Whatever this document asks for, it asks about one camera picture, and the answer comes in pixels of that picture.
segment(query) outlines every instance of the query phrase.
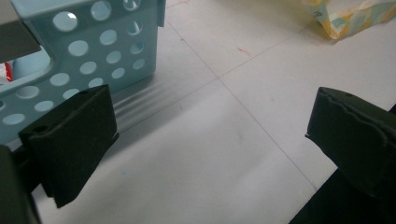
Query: tile grout line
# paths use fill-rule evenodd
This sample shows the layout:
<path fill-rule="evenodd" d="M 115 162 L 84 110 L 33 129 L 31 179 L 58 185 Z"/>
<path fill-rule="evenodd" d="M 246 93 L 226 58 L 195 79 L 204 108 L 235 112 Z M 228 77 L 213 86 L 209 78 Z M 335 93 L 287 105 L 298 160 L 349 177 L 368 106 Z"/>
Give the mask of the tile grout line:
<path fill-rule="evenodd" d="M 311 184 L 311 186 L 314 188 L 315 191 L 318 190 L 317 187 L 315 187 L 314 183 L 309 180 L 309 178 L 304 174 L 304 172 L 300 169 L 300 167 L 297 166 L 297 164 L 289 157 L 289 155 L 282 149 L 282 147 L 276 142 L 276 140 L 269 134 L 264 127 L 257 121 L 257 119 L 248 111 L 248 109 L 242 104 L 242 102 L 236 97 L 235 94 L 224 84 L 224 82 L 219 79 L 221 84 L 224 86 L 224 88 L 233 96 L 233 98 L 249 113 L 249 115 L 256 121 L 256 123 L 262 128 L 262 130 L 271 138 L 271 140 L 275 143 L 275 145 L 280 149 L 280 151 L 291 161 L 291 163 L 297 168 L 298 171 L 305 177 L 305 179 Z"/>
<path fill-rule="evenodd" d="M 169 106 L 172 106 L 172 105 L 174 105 L 174 104 L 177 104 L 177 103 L 180 102 L 181 100 L 183 100 L 183 99 L 185 99 L 186 97 L 192 95 L 193 93 L 199 91 L 200 89 L 204 88 L 205 86 L 209 85 L 210 83 L 212 83 L 212 82 L 214 82 L 214 81 L 216 81 L 216 80 L 219 80 L 219 77 L 218 77 L 218 76 L 213 72 L 213 70 L 204 62 L 204 60 L 202 60 L 202 58 L 198 55 L 198 53 L 197 53 L 195 50 L 192 49 L 192 47 L 189 45 L 189 43 L 187 43 L 187 41 L 184 40 L 184 38 L 183 38 L 183 37 L 180 35 L 180 33 L 175 29 L 175 27 L 174 27 L 169 21 L 167 21 L 167 20 L 165 20 L 165 21 L 166 21 L 166 23 L 172 28 L 172 30 L 174 30 L 174 31 L 177 33 L 177 35 L 179 36 L 179 38 L 183 39 L 183 41 L 186 43 L 186 45 L 189 47 L 189 49 L 201 60 L 201 62 L 209 69 L 209 71 L 212 72 L 212 74 L 213 74 L 213 76 L 214 76 L 215 78 L 213 78 L 212 80 L 209 80 L 207 83 L 205 83 L 205 84 L 202 85 L 201 87 L 198 87 L 197 89 L 195 89 L 195 90 L 189 92 L 188 94 L 186 94 L 186 95 L 180 97 L 179 99 L 175 100 L 172 104 L 167 105 L 167 106 L 165 106 L 164 108 L 162 108 L 162 109 L 156 111 L 155 113 L 153 113 L 153 114 L 147 116 L 146 118 L 143 118 L 143 119 L 139 120 L 138 122 L 136 122 L 135 124 L 131 125 L 130 127 L 128 127 L 127 129 L 123 130 L 123 131 L 120 132 L 120 133 L 125 133 L 125 132 L 127 132 L 128 130 L 132 129 L 134 126 L 138 125 L 139 123 L 141 123 L 141 122 L 143 122 L 143 121 L 145 121 L 145 120 L 147 120 L 147 119 L 150 119 L 151 117 L 155 116 L 156 114 L 158 114 L 158 113 L 164 111 L 164 110 L 165 110 L 166 108 L 168 108 Z"/>
<path fill-rule="evenodd" d="M 201 58 L 201 56 L 192 48 L 192 46 L 187 42 L 187 40 L 176 30 L 176 28 L 168 21 L 166 20 L 166 23 L 170 25 L 170 27 L 177 33 L 177 35 L 180 37 L 180 39 L 186 43 L 186 45 L 194 52 L 194 54 L 201 60 L 201 62 L 212 72 L 212 74 L 216 77 L 216 79 L 219 79 L 219 76 L 216 75 L 216 73 L 212 70 L 212 68 L 207 65 L 207 63 Z"/>
<path fill-rule="evenodd" d="M 264 54 L 265 52 L 267 52 L 268 50 L 273 49 L 274 47 L 278 46 L 279 44 L 281 44 L 281 43 L 285 42 L 286 40 L 292 38 L 294 35 L 295 35 L 295 34 L 285 37 L 284 39 L 282 39 L 282 40 L 279 41 L 278 43 L 274 44 L 274 45 L 271 46 L 270 48 L 265 49 L 263 52 L 258 53 L 257 55 L 251 57 L 251 58 L 248 59 L 247 61 L 245 61 L 245 62 L 243 62 L 243 63 L 237 65 L 236 67 L 234 67 L 234 68 L 228 70 L 227 72 L 225 72 L 224 74 L 220 75 L 219 77 L 224 77 L 224 76 L 226 76 L 227 74 L 231 73 L 233 70 L 235 70 L 235 69 L 241 67 L 242 65 L 244 65 L 244 64 L 246 64 L 246 63 L 248 63 L 248 62 L 250 62 L 250 61 L 252 61 L 253 59 L 258 58 L 259 56 L 263 55 L 263 54 Z"/>
<path fill-rule="evenodd" d="M 311 186 L 314 188 L 314 190 L 318 190 L 317 187 L 315 187 L 314 183 L 312 183 L 308 177 L 303 173 L 303 171 L 300 169 L 300 167 L 297 166 L 297 164 L 288 156 L 288 154 L 280 147 L 280 145 L 275 141 L 275 139 L 262 127 L 262 125 L 256 120 L 256 118 L 248 111 L 248 109 L 242 104 L 242 102 L 233 94 L 233 92 L 224 84 L 224 82 L 221 80 L 222 77 L 224 77 L 225 75 L 231 73 L 233 70 L 241 67 L 242 65 L 244 65 L 245 63 L 250 62 L 251 60 L 259 57 L 260 55 L 264 54 L 265 52 L 267 52 L 270 49 L 273 49 L 274 47 L 278 46 L 279 44 L 285 42 L 286 40 L 292 38 L 295 34 L 293 35 L 289 35 L 287 37 L 285 37 L 283 40 L 279 41 L 278 43 L 276 43 L 275 45 L 273 45 L 272 47 L 265 49 L 263 52 L 257 54 L 256 56 L 252 57 L 251 59 L 239 64 L 238 66 L 236 66 L 235 68 L 225 72 L 223 75 L 221 76 L 217 76 L 216 73 L 207 65 L 207 63 L 201 58 L 201 56 L 191 47 L 191 45 L 184 39 L 184 37 L 176 30 L 176 28 L 169 22 L 166 21 L 171 28 L 177 33 L 177 35 L 183 39 L 183 41 L 187 44 L 187 46 L 189 46 L 189 48 L 194 52 L 195 55 L 197 55 L 197 57 L 204 63 L 204 65 L 212 72 L 212 74 L 216 77 L 214 80 L 209 81 L 208 83 L 206 83 L 205 85 L 203 85 L 201 88 L 204 88 L 205 86 L 207 86 L 208 84 L 212 83 L 213 81 L 220 81 L 220 83 L 224 86 L 224 88 L 233 96 L 233 98 L 249 113 L 249 115 L 256 121 L 257 124 L 259 124 L 259 126 L 262 128 L 262 130 L 271 138 L 271 140 L 276 144 L 276 146 L 280 149 L 280 151 L 289 159 L 289 161 L 291 161 L 291 163 L 297 168 L 298 171 L 300 171 L 300 173 L 304 176 L 304 178 L 311 184 Z"/>
<path fill-rule="evenodd" d="M 178 2 L 178 3 L 174 4 L 174 5 L 169 6 L 169 7 L 166 7 L 166 8 L 175 7 L 175 6 L 178 6 L 178 5 L 182 4 L 182 3 L 183 3 L 183 2 Z"/>

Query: black rubber pad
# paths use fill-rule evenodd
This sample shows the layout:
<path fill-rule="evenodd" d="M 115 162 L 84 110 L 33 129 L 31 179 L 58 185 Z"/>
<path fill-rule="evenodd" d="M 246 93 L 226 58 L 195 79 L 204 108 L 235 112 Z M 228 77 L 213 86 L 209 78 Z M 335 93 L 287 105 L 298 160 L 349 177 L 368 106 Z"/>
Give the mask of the black rubber pad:
<path fill-rule="evenodd" d="M 108 86 L 77 93 L 20 132 L 43 173 L 49 197 L 62 207 L 77 198 L 117 140 Z"/>
<path fill-rule="evenodd" d="M 307 137 L 352 186 L 377 199 L 396 199 L 394 114 L 347 92 L 320 88 Z"/>

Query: circular hole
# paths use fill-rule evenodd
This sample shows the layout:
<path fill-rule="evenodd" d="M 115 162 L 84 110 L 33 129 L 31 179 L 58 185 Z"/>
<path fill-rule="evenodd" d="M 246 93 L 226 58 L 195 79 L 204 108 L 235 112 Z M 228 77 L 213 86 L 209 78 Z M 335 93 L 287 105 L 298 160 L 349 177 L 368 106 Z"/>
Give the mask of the circular hole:
<path fill-rule="evenodd" d="M 62 86 L 69 82 L 70 76 L 66 73 L 59 73 L 50 78 L 49 82 L 54 86 Z"/>
<path fill-rule="evenodd" d="M 35 105 L 35 110 L 38 112 L 44 112 L 53 108 L 52 101 L 43 101 Z"/>
<path fill-rule="evenodd" d="M 144 67 L 145 63 L 146 63 L 146 61 L 144 59 L 137 60 L 136 62 L 134 62 L 134 69 L 138 70 L 138 69 Z"/>
<path fill-rule="evenodd" d="M 84 74 L 84 75 L 88 75 L 88 74 L 93 73 L 93 72 L 96 70 L 96 67 L 97 67 L 96 63 L 94 63 L 94 62 L 87 62 L 87 63 L 84 63 L 84 64 L 79 68 L 79 71 L 80 71 L 82 74 Z"/>
<path fill-rule="evenodd" d="M 109 53 L 106 57 L 108 63 L 117 63 L 121 59 L 121 52 L 113 51 Z"/>
<path fill-rule="evenodd" d="M 145 47 L 145 44 L 143 42 L 137 42 L 131 47 L 131 53 L 138 54 L 142 52 L 143 47 Z"/>
<path fill-rule="evenodd" d="M 106 20 L 111 14 L 111 5 L 107 1 L 96 2 L 91 7 L 91 15 L 97 21 Z"/>
<path fill-rule="evenodd" d="M 106 30 L 99 37 L 100 42 L 104 45 L 111 45 L 117 40 L 117 32 L 114 30 Z"/>
<path fill-rule="evenodd" d="M 79 90 L 78 89 L 72 89 L 72 90 L 68 90 L 64 93 L 64 99 L 67 100 L 70 97 L 74 96 L 76 93 L 78 93 Z"/>
<path fill-rule="evenodd" d="M 83 40 L 77 40 L 69 45 L 69 52 L 73 56 L 82 56 L 88 52 L 88 44 Z"/>
<path fill-rule="evenodd" d="M 90 88 L 92 88 L 92 87 L 100 86 L 102 84 L 103 84 L 103 80 L 101 78 L 97 77 L 97 78 L 94 78 L 93 80 L 91 80 L 90 83 L 88 84 L 88 86 Z"/>
<path fill-rule="evenodd" d="M 123 75 L 125 74 L 125 69 L 123 68 L 117 68 L 116 70 L 114 70 L 114 72 L 111 74 L 111 76 L 115 79 L 123 77 Z"/>
<path fill-rule="evenodd" d="M 127 10 L 133 11 L 140 6 L 141 0 L 123 0 L 124 7 Z"/>
<path fill-rule="evenodd" d="M 35 86 L 26 86 L 17 90 L 16 94 L 22 99 L 31 99 L 38 95 L 40 90 Z"/>
<path fill-rule="evenodd" d="M 33 129 L 33 131 L 35 133 L 43 133 L 44 131 L 46 131 L 48 129 L 47 126 L 38 126 L 36 128 Z"/>
<path fill-rule="evenodd" d="M 5 123 L 6 125 L 15 125 L 21 123 L 22 121 L 24 121 L 24 119 L 25 116 L 23 114 L 12 114 L 3 118 L 3 123 Z"/>
<path fill-rule="evenodd" d="M 78 24 L 76 15 L 66 11 L 56 14 L 52 22 L 58 30 L 63 32 L 74 30 Z"/>
<path fill-rule="evenodd" d="M 142 21 L 134 21 L 128 28 L 128 33 L 131 35 L 137 35 L 142 31 L 143 23 Z"/>

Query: floor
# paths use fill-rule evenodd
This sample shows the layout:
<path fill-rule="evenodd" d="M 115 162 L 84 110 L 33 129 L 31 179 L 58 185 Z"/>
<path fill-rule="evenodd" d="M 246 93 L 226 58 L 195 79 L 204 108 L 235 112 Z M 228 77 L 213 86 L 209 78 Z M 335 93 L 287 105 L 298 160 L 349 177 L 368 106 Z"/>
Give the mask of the floor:
<path fill-rule="evenodd" d="M 304 138 L 318 87 L 396 104 L 396 20 L 325 38 L 295 0 L 167 0 L 155 74 L 114 95 L 120 139 L 43 223 L 289 223 L 335 170 Z"/>

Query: white tiled floor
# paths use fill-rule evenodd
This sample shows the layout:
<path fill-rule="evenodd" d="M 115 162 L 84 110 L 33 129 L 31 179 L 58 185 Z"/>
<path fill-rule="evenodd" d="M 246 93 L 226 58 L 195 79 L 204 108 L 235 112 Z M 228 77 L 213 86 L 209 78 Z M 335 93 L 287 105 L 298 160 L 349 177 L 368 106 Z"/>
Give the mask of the white tiled floor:
<path fill-rule="evenodd" d="M 304 138 L 319 86 L 390 109 L 396 20 L 332 42 L 292 0 L 168 0 L 157 71 L 114 96 L 119 141 L 44 223 L 288 223 L 335 169 Z"/>

